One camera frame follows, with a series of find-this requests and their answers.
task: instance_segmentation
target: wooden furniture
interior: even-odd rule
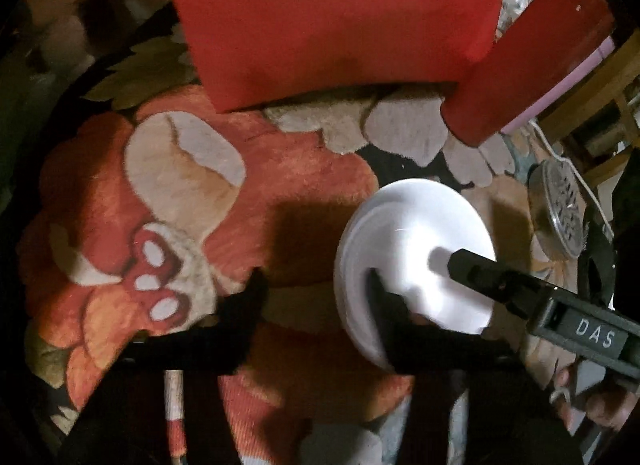
[[[616,52],[596,68],[593,76],[540,122],[540,127],[549,142],[555,143],[566,137],[613,101],[620,110],[620,122],[625,131],[626,141],[640,146],[640,129],[624,95],[625,88],[639,75],[640,30],[636,29]],[[617,174],[624,167],[631,148],[629,146],[613,158],[587,171],[587,183],[595,188]]]

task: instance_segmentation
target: pink object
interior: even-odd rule
[[[440,111],[479,146],[558,85],[613,30],[606,0],[533,0]]]
[[[502,128],[504,134],[511,134],[519,127],[529,122],[532,118],[535,118],[548,106],[553,104],[558,98],[564,95],[568,90],[573,88],[584,77],[591,73],[596,67],[604,61],[609,55],[613,53],[616,45],[613,43],[613,39],[609,36],[596,51],[589,55],[575,70],[569,73],[561,82],[559,82],[552,90],[550,90],[545,96],[540,98],[535,104],[532,104],[523,112],[521,112],[516,118],[514,118],[509,124]]]

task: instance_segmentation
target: white cable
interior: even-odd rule
[[[602,216],[602,221],[604,221],[605,226],[607,227],[607,230],[609,231],[610,234],[610,239],[613,239],[613,229],[611,228],[611,225],[609,225],[609,221],[607,220],[607,217],[604,214],[604,210],[602,210],[602,206],[600,205],[600,202],[598,201],[598,199],[596,198],[595,194],[593,193],[593,191],[589,188],[589,186],[587,185],[587,182],[582,178],[582,175],[578,172],[578,170],[575,168],[574,162],[572,162],[570,159],[565,158],[563,156],[560,156],[558,153],[556,153],[556,151],[554,151],[554,148],[551,147],[551,144],[549,143],[549,141],[546,139],[545,133],[542,131],[542,129],[540,128],[540,126],[538,125],[538,122],[536,121],[536,119],[532,119],[529,121],[529,124],[531,124],[531,127],[533,127],[536,131],[536,133],[539,135],[540,140],[542,140],[542,143],[545,144],[546,149],[548,150],[549,154],[551,154],[551,156],[553,156],[554,158],[556,158],[558,161],[560,162],[564,162],[569,164],[569,167],[571,167],[571,170],[574,172],[575,177],[578,178],[578,181],[580,182],[580,184],[584,187],[584,189],[587,191],[587,194],[589,194],[589,197],[591,198],[591,200],[593,201],[593,203],[595,204],[595,206],[598,209],[598,212],[600,213],[600,215]]]

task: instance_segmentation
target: patterned rug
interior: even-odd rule
[[[461,192],[499,260],[575,291],[575,263],[550,261],[534,235],[526,181],[546,154],[532,132],[469,148],[442,121],[438,86],[340,90],[220,114],[175,25],[75,90],[65,106],[81,125],[47,155],[42,209],[17,247],[28,366],[48,398],[43,423],[60,439],[137,331],[187,329],[263,267],[265,322],[246,364],[219,381],[243,462],[394,463],[412,380],[353,347],[332,271],[353,211],[395,180]],[[500,309],[489,331],[520,349],[541,385],[571,358],[524,336]],[[180,372],[168,371],[177,463],[186,453],[181,387]],[[463,432],[451,438],[455,463]]]

